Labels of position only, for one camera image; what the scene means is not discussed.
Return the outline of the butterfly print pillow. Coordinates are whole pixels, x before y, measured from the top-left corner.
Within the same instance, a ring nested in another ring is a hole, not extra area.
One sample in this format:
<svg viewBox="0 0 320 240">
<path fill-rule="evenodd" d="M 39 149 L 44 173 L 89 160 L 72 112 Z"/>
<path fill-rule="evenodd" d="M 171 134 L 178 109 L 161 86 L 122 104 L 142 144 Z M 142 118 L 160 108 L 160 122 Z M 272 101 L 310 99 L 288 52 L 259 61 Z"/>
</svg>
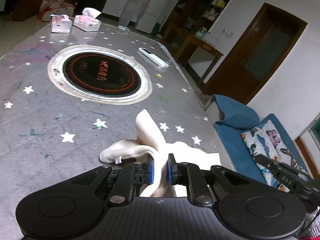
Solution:
<svg viewBox="0 0 320 240">
<path fill-rule="evenodd" d="M 236 169 L 244 176 L 284 192 L 290 191 L 272 176 L 269 169 L 255 162 L 257 155 L 264 155 L 307 173 L 297 149 L 274 114 L 259 123 L 251 123 L 249 128 L 236 131 L 235 138 L 238 148 L 234 154 Z"/>
</svg>

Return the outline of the pink polka dot play tent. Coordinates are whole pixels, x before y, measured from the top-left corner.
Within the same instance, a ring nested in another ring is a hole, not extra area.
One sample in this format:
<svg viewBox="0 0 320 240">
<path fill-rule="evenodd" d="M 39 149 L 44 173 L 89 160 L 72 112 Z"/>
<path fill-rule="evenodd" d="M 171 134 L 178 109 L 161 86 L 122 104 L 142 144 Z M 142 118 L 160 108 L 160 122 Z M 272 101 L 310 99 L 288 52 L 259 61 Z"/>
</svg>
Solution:
<svg viewBox="0 0 320 240">
<path fill-rule="evenodd" d="M 43 22 L 50 22 L 51 15 L 67 15 L 72 17 L 75 6 L 61 0 L 43 0 L 37 18 Z"/>
</svg>

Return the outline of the dark wooden shelf cabinet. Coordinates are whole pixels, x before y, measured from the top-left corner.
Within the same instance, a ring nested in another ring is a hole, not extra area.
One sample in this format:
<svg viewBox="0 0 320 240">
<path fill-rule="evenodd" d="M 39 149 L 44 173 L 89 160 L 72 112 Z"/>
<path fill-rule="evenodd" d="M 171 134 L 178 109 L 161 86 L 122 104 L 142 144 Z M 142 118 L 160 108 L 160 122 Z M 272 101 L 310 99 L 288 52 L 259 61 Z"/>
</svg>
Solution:
<svg viewBox="0 0 320 240">
<path fill-rule="evenodd" d="M 179 46 L 189 34 L 209 31 L 230 0 L 178 0 L 163 29 L 162 41 Z"/>
</svg>

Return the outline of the cream white sweater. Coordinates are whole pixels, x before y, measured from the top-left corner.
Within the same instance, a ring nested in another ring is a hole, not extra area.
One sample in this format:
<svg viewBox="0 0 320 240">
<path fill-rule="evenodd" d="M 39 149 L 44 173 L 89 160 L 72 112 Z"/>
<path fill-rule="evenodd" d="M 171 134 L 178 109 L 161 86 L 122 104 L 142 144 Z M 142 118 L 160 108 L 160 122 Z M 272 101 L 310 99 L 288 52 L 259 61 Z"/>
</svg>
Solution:
<svg viewBox="0 0 320 240">
<path fill-rule="evenodd" d="M 187 196 L 185 186 L 169 184 L 167 161 L 170 153 L 174 155 L 176 162 L 196 164 L 202 170 L 209 171 L 211 166 L 221 164 L 218 153 L 206 153 L 181 141 L 167 143 L 146 109 L 138 113 L 135 127 L 137 139 L 124 139 L 114 143 L 100 153 L 99 159 L 111 164 L 151 156 L 154 161 L 154 179 L 151 185 L 142 190 L 141 197 Z"/>
</svg>

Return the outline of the small blue pack on table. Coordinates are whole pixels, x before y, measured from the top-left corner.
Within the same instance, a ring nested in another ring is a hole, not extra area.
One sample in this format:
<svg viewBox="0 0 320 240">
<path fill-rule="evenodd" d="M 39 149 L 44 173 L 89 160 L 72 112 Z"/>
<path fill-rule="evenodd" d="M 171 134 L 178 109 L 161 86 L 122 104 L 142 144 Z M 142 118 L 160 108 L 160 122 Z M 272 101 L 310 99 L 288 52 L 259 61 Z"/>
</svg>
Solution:
<svg viewBox="0 0 320 240">
<path fill-rule="evenodd" d="M 123 31 L 125 33 L 130 32 L 130 29 L 127 26 L 118 25 L 119 31 Z"/>
</svg>

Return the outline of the dark wooden door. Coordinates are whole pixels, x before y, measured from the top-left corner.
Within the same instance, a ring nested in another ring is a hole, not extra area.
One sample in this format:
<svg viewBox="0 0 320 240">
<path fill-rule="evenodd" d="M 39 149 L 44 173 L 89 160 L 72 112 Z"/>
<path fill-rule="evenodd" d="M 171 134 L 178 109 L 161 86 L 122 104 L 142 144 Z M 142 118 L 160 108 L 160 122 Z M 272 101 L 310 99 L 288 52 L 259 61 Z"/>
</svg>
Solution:
<svg viewBox="0 0 320 240">
<path fill-rule="evenodd" d="M 248 104 L 294 47 L 307 22 L 264 3 L 232 50 L 200 89 Z"/>
</svg>

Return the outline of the round black induction cooktop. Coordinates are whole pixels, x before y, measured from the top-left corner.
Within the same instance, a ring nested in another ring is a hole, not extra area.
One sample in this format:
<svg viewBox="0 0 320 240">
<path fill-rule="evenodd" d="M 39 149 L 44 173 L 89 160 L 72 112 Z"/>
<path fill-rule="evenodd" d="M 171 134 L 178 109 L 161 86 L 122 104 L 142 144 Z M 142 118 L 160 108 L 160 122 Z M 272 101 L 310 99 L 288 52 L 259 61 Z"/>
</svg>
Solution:
<svg viewBox="0 0 320 240">
<path fill-rule="evenodd" d="M 131 105 L 152 93 L 147 70 L 122 52 L 92 45 L 74 45 L 55 54 L 48 77 L 61 91 L 88 101 Z"/>
</svg>

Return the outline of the glass jar on table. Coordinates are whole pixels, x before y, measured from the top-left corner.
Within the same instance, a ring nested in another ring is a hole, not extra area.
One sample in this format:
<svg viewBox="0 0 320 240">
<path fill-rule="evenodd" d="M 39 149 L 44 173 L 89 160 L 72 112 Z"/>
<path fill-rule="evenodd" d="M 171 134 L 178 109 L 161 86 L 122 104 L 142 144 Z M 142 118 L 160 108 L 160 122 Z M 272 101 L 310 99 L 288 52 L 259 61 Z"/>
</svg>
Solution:
<svg viewBox="0 0 320 240">
<path fill-rule="evenodd" d="M 205 27 L 200 28 L 195 34 L 195 36 L 200 39 L 204 39 L 206 35 L 207 35 L 207 29 Z"/>
</svg>

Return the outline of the water dispenser with blue bottle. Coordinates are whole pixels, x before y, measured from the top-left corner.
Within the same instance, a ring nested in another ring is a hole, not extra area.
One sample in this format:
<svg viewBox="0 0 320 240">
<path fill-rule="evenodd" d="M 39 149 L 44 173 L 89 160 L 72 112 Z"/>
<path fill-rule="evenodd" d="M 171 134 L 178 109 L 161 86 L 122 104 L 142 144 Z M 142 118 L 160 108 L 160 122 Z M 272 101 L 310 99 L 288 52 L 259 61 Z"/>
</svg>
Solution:
<svg viewBox="0 0 320 240">
<path fill-rule="evenodd" d="M 127 3 L 119 17 L 119 25 L 121 26 L 129 25 L 138 3 L 139 3 L 139 0 L 127 0 Z"/>
</svg>

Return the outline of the white remote control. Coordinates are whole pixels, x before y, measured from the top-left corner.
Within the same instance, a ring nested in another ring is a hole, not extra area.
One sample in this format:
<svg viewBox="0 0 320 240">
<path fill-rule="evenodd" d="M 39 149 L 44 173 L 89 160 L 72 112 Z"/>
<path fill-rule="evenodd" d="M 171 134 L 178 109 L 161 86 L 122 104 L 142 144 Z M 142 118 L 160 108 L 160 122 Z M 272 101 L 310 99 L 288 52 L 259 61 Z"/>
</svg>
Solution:
<svg viewBox="0 0 320 240">
<path fill-rule="evenodd" d="M 144 56 L 150 59 L 153 63 L 155 63 L 159 68 L 167 69 L 169 64 L 160 59 L 157 55 L 147 50 L 146 48 L 139 47 L 138 51 L 140 51 Z"/>
</svg>

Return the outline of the small pink tissue box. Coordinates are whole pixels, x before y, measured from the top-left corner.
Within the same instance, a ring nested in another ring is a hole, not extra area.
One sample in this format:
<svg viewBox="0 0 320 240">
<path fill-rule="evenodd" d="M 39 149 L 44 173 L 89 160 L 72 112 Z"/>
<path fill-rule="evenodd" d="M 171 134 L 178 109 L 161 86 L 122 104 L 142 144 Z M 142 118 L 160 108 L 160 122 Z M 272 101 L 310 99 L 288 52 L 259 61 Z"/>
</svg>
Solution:
<svg viewBox="0 0 320 240">
<path fill-rule="evenodd" d="M 70 33 L 73 25 L 68 15 L 51 14 L 51 32 L 52 33 Z"/>
</svg>

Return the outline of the dark wooden side table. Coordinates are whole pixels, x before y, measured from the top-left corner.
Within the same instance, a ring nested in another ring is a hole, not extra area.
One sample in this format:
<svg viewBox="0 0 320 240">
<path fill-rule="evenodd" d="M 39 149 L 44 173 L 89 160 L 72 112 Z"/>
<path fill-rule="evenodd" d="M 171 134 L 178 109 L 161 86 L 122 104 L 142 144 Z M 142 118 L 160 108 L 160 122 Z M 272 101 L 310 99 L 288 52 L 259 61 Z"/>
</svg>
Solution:
<svg viewBox="0 0 320 240">
<path fill-rule="evenodd" d="M 195 73 L 198 82 L 204 82 L 223 53 L 212 44 L 196 35 L 188 34 L 181 45 L 173 53 L 173 58 L 183 67 L 190 66 L 190 71 Z"/>
</svg>

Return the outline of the blue sofa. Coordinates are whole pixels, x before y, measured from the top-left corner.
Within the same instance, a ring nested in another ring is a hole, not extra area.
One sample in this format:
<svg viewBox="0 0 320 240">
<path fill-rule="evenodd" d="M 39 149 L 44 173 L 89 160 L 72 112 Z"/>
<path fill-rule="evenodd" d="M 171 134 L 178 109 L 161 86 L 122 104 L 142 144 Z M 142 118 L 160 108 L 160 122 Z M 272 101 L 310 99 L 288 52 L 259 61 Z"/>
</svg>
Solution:
<svg viewBox="0 0 320 240">
<path fill-rule="evenodd" d="M 300 153 L 273 113 L 260 120 L 252 108 L 217 94 L 206 107 L 207 111 L 218 110 L 219 120 L 213 125 L 238 173 L 287 191 L 267 168 L 255 162 L 259 154 L 307 173 Z"/>
</svg>

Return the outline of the white refrigerator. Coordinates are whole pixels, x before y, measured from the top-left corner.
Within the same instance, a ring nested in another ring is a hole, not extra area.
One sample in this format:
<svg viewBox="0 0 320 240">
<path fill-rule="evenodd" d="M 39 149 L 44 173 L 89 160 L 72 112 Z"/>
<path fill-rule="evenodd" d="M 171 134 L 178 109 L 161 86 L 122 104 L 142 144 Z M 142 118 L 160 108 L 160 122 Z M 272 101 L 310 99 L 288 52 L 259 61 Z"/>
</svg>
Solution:
<svg viewBox="0 0 320 240">
<path fill-rule="evenodd" d="M 150 34 L 169 0 L 146 0 L 136 19 L 135 29 Z"/>
</svg>

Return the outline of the pink tissue box with tissue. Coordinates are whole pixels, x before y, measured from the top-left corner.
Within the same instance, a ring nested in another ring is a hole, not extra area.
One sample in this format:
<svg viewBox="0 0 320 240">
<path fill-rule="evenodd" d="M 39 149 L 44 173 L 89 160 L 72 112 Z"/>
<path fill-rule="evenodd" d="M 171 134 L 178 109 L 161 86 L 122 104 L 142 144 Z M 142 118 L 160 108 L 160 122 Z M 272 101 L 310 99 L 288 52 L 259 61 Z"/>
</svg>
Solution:
<svg viewBox="0 0 320 240">
<path fill-rule="evenodd" d="M 101 12 L 94 8 L 84 8 L 82 15 L 76 15 L 73 21 L 73 26 L 85 31 L 93 32 L 98 31 L 101 21 L 97 17 Z"/>
</svg>

